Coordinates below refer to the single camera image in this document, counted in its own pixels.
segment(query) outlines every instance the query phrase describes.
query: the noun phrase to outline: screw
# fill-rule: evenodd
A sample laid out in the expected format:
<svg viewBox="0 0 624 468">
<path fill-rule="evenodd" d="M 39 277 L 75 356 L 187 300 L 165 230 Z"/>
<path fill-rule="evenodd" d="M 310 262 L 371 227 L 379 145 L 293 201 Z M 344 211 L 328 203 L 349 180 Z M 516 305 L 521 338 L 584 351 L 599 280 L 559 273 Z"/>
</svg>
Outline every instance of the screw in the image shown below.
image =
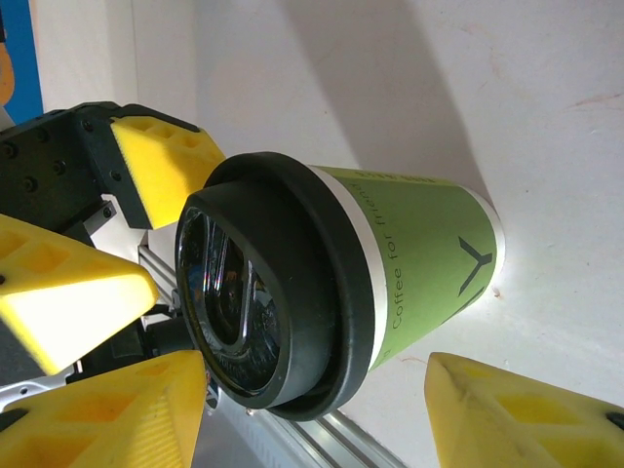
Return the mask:
<svg viewBox="0 0 624 468">
<path fill-rule="evenodd" d="M 23 188 L 26 190 L 26 192 L 28 193 L 32 193 L 35 190 L 37 190 L 37 187 L 39 186 L 39 183 L 37 182 L 37 179 L 34 177 L 26 177 L 23 180 Z"/>
<path fill-rule="evenodd" d="M 37 129 L 37 141 L 45 143 L 50 139 L 50 135 L 44 129 Z"/>
<path fill-rule="evenodd" d="M 18 155 L 18 147 L 15 146 L 13 143 L 5 141 L 2 144 L 2 152 L 8 158 L 15 158 Z"/>
<path fill-rule="evenodd" d="M 624 431 L 624 414 L 617 411 L 611 411 L 605 414 L 606 418 Z"/>
<path fill-rule="evenodd" d="M 57 176 L 65 174 L 65 162 L 55 161 L 52 165 L 52 170 L 55 172 Z"/>
<path fill-rule="evenodd" d="M 81 123 L 82 128 L 85 129 L 86 132 L 92 132 L 94 130 L 94 126 L 88 120 L 83 120 Z"/>
</svg>

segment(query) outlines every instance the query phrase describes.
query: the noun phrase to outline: white surface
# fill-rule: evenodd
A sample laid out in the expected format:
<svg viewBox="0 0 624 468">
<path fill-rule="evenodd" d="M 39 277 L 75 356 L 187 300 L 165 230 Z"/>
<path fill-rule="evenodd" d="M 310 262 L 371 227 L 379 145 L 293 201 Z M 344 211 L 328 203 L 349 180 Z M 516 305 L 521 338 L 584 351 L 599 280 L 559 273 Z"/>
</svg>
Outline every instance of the white surface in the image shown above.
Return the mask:
<svg viewBox="0 0 624 468">
<path fill-rule="evenodd" d="M 500 296 L 375 370 L 349 416 L 437 466 L 432 351 L 624 404 L 623 2 L 197 3 L 199 123 L 227 154 L 446 177 L 500 214 Z"/>
</svg>

